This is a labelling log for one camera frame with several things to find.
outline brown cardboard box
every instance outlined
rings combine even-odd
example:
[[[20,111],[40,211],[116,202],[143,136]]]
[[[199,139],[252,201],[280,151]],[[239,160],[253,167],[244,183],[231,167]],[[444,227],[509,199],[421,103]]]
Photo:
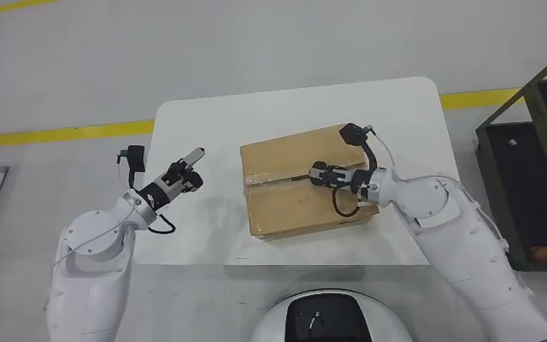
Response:
[[[350,218],[332,206],[332,189],[314,186],[307,178],[316,161],[341,167],[366,167],[360,147],[347,145],[338,131],[322,128],[241,147],[250,234],[278,239],[335,227],[360,224],[378,214],[375,205]],[[338,192],[338,206],[350,212],[356,196]]]

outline white robot body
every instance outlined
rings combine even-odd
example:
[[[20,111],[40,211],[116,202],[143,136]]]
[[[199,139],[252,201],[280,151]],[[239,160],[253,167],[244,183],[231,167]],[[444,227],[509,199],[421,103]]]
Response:
[[[358,292],[346,291],[346,290],[314,290],[310,292],[304,292],[292,296],[279,304],[275,305],[270,311],[260,321],[258,327],[256,328],[251,342],[286,342],[286,322],[287,315],[289,313],[289,308],[291,304],[295,303],[297,300],[313,297],[313,296],[326,296],[326,295],[343,295],[348,296],[354,299],[362,313],[362,318],[366,322],[368,333],[370,336],[362,336],[363,340],[370,339],[371,341],[382,341],[382,342],[412,342],[409,332],[406,327],[403,325],[401,320],[395,315],[391,310],[389,310],[385,305],[379,301],[367,297]],[[315,331],[314,329],[320,328],[321,324],[328,324],[324,321],[321,323],[321,317],[324,317],[324,320],[327,320],[325,316],[327,315],[324,310],[320,307],[317,308],[317,311],[320,312],[320,316],[314,319],[313,316],[303,317],[304,330],[301,331],[303,334],[309,333],[311,330],[310,338],[318,339],[318,335],[321,335],[322,332]],[[351,317],[349,312],[332,312],[333,315],[339,315],[341,319],[348,320]],[[329,332],[325,332],[323,335],[322,341],[328,341]],[[330,336],[332,340],[340,340],[343,336]]]

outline yellow stripe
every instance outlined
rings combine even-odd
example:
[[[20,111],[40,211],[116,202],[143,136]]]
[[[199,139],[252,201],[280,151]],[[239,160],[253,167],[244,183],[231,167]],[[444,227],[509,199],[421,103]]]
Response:
[[[499,106],[507,102],[519,89],[494,91],[473,91],[440,95],[443,110],[467,109],[473,107]],[[97,139],[124,135],[151,134],[154,121],[111,123],[99,126],[70,127],[47,131],[0,134],[1,145],[51,143],[77,139]]]
[[[439,95],[443,110],[473,107],[500,106],[507,102],[520,88],[497,89],[494,91],[473,91]]]
[[[24,9],[25,7],[38,6],[44,3],[53,3],[58,0],[20,0],[14,3],[5,3],[0,5],[0,12],[7,12],[14,9]]]
[[[77,139],[97,139],[124,135],[150,134],[154,121],[111,123],[108,125],[51,129],[47,131],[0,134],[0,145],[51,143]]]

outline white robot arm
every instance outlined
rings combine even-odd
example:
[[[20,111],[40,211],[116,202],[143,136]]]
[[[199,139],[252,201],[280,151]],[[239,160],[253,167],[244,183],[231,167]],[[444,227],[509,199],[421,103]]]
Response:
[[[61,234],[52,269],[47,325],[52,342],[112,342],[118,332],[131,277],[135,231],[146,230],[156,211],[203,184],[195,149],[143,190],[129,190],[110,211],[90,211]]]
[[[347,188],[358,196],[361,205],[365,201],[384,207],[392,204],[429,263],[475,308],[493,340],[547,340],[547,321],[530,300],[531,291],[510,267],[505,254],[507,242],[480,206],[449,177],[402,180],[393,168],[377,168],[366,143],[369,132],[375,135],[372,127],[353,124],[340,131],[346,143],[365,150],[368,170],[316,162],[309,174],[312,183],[335,190]],[[333,203],[339,211],[335,196],[334,191]],[[416,219],[437,215],[449,196],[456,202],[459,215],[436,227],[421,227]]]

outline white table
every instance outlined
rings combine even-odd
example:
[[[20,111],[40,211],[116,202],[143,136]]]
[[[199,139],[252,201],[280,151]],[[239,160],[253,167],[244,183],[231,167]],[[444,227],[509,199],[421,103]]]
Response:
[[[345,122],[373,124],[404,178],[458,177],[437,87],[429,79],[168,102],[157,111],[144,183],[201,146],[205,158],[195,169],[204,185],[164,210],[176,233],[138,233],[135,259],[143,264],[427,264],[391,207],[361,226],[274,242],[250,236],[239,146]],[[382,146],[370,142],[379,165],[389,166]],[[153,227],[167,229],[161,220]]]

